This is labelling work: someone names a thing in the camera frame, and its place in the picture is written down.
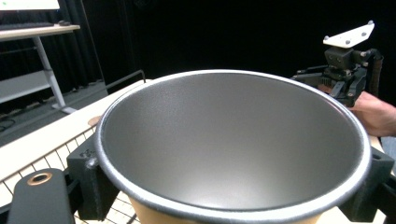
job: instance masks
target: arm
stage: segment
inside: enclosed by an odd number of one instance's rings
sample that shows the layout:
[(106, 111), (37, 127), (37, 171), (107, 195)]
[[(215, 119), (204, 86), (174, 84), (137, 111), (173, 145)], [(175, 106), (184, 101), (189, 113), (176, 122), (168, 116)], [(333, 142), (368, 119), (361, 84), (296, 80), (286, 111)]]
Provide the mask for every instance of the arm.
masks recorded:
[(349, 108), (361, 121), (366, 131), (374, 136), (396, 136), (396, 107), (363, 91)]

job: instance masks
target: white mounting plate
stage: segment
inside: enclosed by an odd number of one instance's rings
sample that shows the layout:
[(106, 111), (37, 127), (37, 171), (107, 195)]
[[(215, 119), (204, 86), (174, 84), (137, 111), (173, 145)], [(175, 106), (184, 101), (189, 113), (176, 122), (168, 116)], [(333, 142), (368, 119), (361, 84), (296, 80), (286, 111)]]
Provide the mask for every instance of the white mounting plate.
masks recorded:
[(367, 25), (344, 32), (340, 35), (334, 35), (331, 37), (326, 36), (323, 40), (323, 44), (349, 49), (368, 39), (373, 30), (374, 23), (369, 22)]

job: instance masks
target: pot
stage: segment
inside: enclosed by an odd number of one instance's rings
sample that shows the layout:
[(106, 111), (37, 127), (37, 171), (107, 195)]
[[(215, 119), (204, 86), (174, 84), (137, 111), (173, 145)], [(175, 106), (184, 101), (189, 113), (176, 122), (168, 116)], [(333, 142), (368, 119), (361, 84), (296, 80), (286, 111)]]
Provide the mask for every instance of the pot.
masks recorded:
[(357, 191), (371, 159), (361, 124), (330, 96), (235, 70), (129, 91), (102, 116), (95, 147), (143, 224), (315, 223)]

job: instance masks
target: table leg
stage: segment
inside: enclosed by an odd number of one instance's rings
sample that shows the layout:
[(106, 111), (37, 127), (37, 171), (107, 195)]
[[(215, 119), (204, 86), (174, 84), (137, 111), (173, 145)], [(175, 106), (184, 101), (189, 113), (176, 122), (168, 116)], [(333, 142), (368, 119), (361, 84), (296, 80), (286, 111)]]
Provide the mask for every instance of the table leg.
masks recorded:
[(40, 37), (33, 37), (33, 41), (35, 42), (35, 46), (37, 47), (38, 55), (40, 56), (40, 60), (44, 66), (44, 73), (46, 75), (47, 81), (50, 84), (53, 94), (55, 95), (56, 105), (53, 105), (54, 108), (61, 108), (64, 113), (71, 114), (76, 111), (73, 108), (65, 107), (66, 104), (64, 102), (64, 97), (62, 96), (61, 90), (59, 88), (58, 82), (56, 81), (56, 77), (53, 74), (53, 70), (50, 67), (49, 59), (47, 58), (46, 51), (44, 51), (43, 44), (41, 43)]

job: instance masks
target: pot rim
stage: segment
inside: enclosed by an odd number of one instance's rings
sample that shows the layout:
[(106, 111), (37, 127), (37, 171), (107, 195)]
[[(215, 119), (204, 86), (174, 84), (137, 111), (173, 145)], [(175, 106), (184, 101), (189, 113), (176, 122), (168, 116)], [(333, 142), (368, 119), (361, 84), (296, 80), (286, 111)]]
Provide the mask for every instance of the pot rim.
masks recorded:
[[(359, 138), (362, 145), (361, 157), (357, 159), (357, 161), (360, 161), (359, 165), (355, 167), (355, 170), (351, 172), (351, 174), (346, 178), (344, 182), (340, 183), (335, 189), (330, 189), (330, 191), (328, 191), (324, 195), (291, 206), (259, 211), (220, 210), (179, 203), (142, 189), (136, 184), (132, 183), (130, 180), (128, 180), (124, 175), (122, 175), (107, 157), (106, 150), (104, 149), (102, 143), (102, 136), (104, 133), (104, 128), (106, 127), (107, 117), (110, 116), (113, 109), (117, 107), (117, 105), (128, 96), (134, 94), (135, 92), (141, 91), (149, 86), (178, 77), (216, 73), (253, 75), (258, 77), (271, 78), (289, 83), (290, 85), (294, 85), (307, 91), (311, 91), (314, 94), (320, 95), (331, 105), (333, 105), (343, 114), (345, 114), (359, 132)], [(371, 147), (368, 135), (358, 119), (345, 106), (341, 105), (339, 102), (334, 100), (329, 95), (323, 93), (322, 91), (307, 86), (304, 83), (297, 82), (285, 77), (278, 77), (275, 75), (244, 70), (215, 69), (178, 73), (167, 77), (160, 77), (154, 79), (147, 84), (132, 89), (122, 95), (119, 99), (117, 99), (102, 116), (96, 128), (94, 144), (100, 166), (102, 167), (108, 178), (112, 181), (112, 183), (121, 191), (126, 193), (129, 197), (132, 197), (143, 205), (153, 208), (159, 212), (164, 212), (166, 214), (176, 217), (184, 217), (187, 219), (210, 223), (289, 223), (313, 217), (334, 206), (341, 204), (342, 202), (346, 201), (350, 196), (352, 196), (352, 194), (358, 190), (364, 178), (367, 176), (369, 167), (371, 165)]]

